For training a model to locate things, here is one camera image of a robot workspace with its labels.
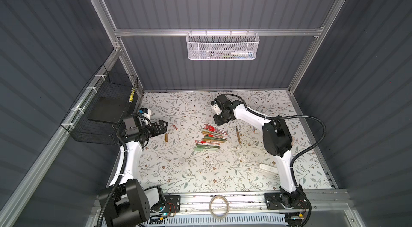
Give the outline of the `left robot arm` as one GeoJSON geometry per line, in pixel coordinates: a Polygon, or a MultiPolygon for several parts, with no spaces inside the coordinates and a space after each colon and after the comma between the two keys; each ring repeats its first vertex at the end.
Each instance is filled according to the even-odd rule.
{"type": "Polygon", "coordinates": [[[138,163],[150,138],[167,132],[168,122],[151,120],[151,111],[141,108],[138,113],[123,118],[116,137],[120,157],[109,186],[101,190],[101,205],[96,225],[108,227],[136,227],[150,219],[151,210],[163,217],[166,199],[160,186],[143,189],[140,185],[138,163]]]}

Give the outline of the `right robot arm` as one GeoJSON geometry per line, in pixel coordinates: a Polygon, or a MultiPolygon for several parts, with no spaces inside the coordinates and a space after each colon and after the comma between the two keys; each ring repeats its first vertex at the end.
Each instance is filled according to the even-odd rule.
{"type": "Polygon", "coordinates": [[[307,115],[271,117],[251,109],[247,106],[244,99],[235,94],[221,94],[217,96],[211,101],[211,107],[215,112],[213,119],[218,126],[239,119],[261,131],[265,150],[275,157],[281,183],[281,198],[286,208],[292,208],[300,198],[306,198],[303,188],[298,185],[293,166],[298,157],[314,149],[325,138],[327,129],[322,120],[307,115]],[[291,152],[292,135],[285,121],[296,118],[317,121],[323,129],[323,133],[315,144],[293,157],[291,152]]]}

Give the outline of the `white rectangular eraser box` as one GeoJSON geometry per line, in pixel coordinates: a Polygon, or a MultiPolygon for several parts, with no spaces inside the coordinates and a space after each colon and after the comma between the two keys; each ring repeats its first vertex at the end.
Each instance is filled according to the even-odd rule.
{"type": "Polygon", "coordinates": [[[271,165],[261,163],[261,164],[259,164],[259,170],[263,171],[263,172],[266,172],[266,173],[279,175],[279,171],[278,171],[277,167],[273,167],[271,165]]]}

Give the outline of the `roll of clear tape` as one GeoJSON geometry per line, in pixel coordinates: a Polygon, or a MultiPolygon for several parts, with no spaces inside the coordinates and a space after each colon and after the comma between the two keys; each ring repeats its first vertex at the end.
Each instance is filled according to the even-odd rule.
{"type": "Polygon", "coordinates": [[[214,196],[209,202],[209,212],[214,219],[225,219],[230,212],[230,203],[228,199],[222,195],[214,196]]]}

